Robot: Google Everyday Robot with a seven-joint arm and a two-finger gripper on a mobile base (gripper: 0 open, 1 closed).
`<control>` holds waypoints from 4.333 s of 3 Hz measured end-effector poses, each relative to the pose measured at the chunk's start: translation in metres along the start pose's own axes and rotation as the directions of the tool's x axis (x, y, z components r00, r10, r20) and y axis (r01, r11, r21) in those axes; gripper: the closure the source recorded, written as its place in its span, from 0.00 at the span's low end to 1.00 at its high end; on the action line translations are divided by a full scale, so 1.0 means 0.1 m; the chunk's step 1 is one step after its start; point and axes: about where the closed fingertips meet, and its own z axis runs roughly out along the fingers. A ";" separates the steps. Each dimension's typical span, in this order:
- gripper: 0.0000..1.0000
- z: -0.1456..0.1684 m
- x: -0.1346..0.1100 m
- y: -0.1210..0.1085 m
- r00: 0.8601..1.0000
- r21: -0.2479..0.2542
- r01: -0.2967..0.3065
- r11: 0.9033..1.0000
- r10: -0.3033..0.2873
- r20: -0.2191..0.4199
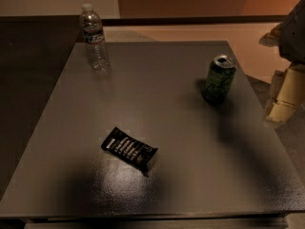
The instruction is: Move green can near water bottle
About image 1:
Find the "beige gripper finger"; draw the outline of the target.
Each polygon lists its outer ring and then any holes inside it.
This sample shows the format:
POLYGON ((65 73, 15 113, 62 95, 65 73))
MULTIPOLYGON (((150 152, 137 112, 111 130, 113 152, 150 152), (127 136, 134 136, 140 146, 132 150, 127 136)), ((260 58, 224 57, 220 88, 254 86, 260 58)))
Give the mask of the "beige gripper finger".
POLYGON ((266 47, 276 47, 279 45, 279 38, 282 33, 282 24, 279 23, 269 32, 264 34, 260 39, 259 43, 266 47))
POLYGON ((265 105, 265 117, 285 123, 305 101, 305 65, 292 63, 284 72, 275 71, 265 105))

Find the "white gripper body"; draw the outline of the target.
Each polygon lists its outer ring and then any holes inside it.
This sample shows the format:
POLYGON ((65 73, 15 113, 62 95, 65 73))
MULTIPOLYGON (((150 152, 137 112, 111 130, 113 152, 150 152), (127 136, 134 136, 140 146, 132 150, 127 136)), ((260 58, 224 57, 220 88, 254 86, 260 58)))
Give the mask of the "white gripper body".
POLYGON ((283 21, 279 54, 290 62, 305 63, 305 0, 300 0, 283 21))

